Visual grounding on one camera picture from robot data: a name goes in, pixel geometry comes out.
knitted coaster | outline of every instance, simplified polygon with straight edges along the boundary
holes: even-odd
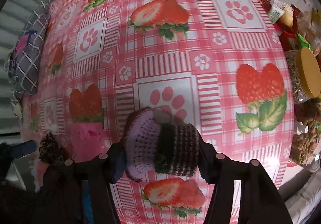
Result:
[[[126,150],[126,174],[140,181],[154,170],[154,160],[161,127],[154,121],[152,109],[144,108],[129,115],[124,129],[123,142]]]
[[[199,137],[199,132],[191,124],[162,124],[155,171],[176,176],[193,176],[198,163]]]

leopard print fabric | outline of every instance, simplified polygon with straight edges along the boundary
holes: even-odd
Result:
[[[48,133],[41,141],[39,159],[51,165],[61,165],[66,160],[65,151],[59,147],[52,133]]]

jar of seeds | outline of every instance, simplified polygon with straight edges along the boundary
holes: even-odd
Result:
[[[295,104],[303,103],[320,95],[321,72],[312,51],[303,47],[300,50],[285,52],[292,82]]]
[[[290,159],[310,172],[315,172],[320,168],[321,124],[316,118],[306,118],[302,123],[309,127],[309,131],[293,136]]]

white bottle cap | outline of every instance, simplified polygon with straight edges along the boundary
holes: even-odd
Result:
[[[307,125],[298,125],[298,130],[302,133],[307,133],[309,131],[309,126]]]

paw print pattern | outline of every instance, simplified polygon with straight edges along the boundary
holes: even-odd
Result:
[[[67,71],[66,71],[66,77],[68,77],[70,75],[71,75],[71,67],[68,67]]]
[[[290,156],[290,151],[291,151],[291,145],[289,145],[288,147],[285,147],[285,149],[283,150],[283,156],[284,157],[289,157]]]
[[[118,9],[118,6],[112,6],[110,9],[109,9],[109,14],[114,14],[117,12],[117,9]]]
[[[213,140],[207,140],[206,141],[207,143],[210,143],[211,145],[213,145],[214,149],[217,151],[217,146],[216,146],[216,140],[213,139]]]
[[[213,42],[219,46],[224,45],[227,43],[226,36],[221,32],[213,33]]]
[[[278,45],[281,45],[279,37],[277,36],[277,34],[275,32],[272,33],[271,37],[272,37],[272,40],[273,40],[274,43],[276,43]]]
[[[94,28],[92,28],[89,32],[86,31],[82,37],[83,42],[79,46],[80,50],[86,53],[89,47],[93,46],[97,42],[98,40],[97,35],[98,35],[98,30],[95,31]]]
[[[46,112],[47,112],[46,121],[49,127],[51,127],[55,123],[54,111],[52,110],[51,106],[47,106]]]
[[[67,12],[67,13],[62,17],[62,20],[60,21],[60,25],[62,26],[69,17],[70,17],[70,12]]]
[[[75,25],[75,26],[73,27],[73,32],[74,32],[74,33],[77,33],[78,30],[79,30],[79,25]]]
[[[245,24],[246,20],[253,20],[254,18],[253,14],[248,13],[250,9],[245,5],[241,6],[238,1],[227,1],[225,5],[230,9],[226,11],[227,15],[241,24]]]
[[[125,215],[130,217],[130,218],[135,217],[135,215],[131,211],[125,211]]]
[[[49,7],[49,13],[50,13],[50,14],[53,14],[55,11],[56,11],[56,7],[55,7],[54,5],[51,5],[51,6]]]
[[[195,66],[199,67],[200,70],[210,68],[209,61],[211,61],[211,59],[205,54],[200,54],[200,56],[196,56],[194,58],[194,61],[195,61]]]
[[[102,56],[102,62],[109,64],[111,60],[113,60],[113,52],[112,51],[107,51],[103,56]]]
[[[184,96],[177,95],[174,97],[173,88],[170,86],[163,90],[162,96],[158,89],[152,91],[150,103],[155,107],[160,108],[163,112],[162,122],[183,123],[187,116],[187,111],[182,109],[185,104]]]
[[[120,74],[120,79],[122,81],[127,81],[128,78],[132,75],[132,69],[129,66],[122,66],[118,73]]]
[[[58,86],[58,88],[57,88],[57,94],[58,94],[58,95],[61,94],[61,90],[62,90],[62,87],[61,87],[61,86]]]

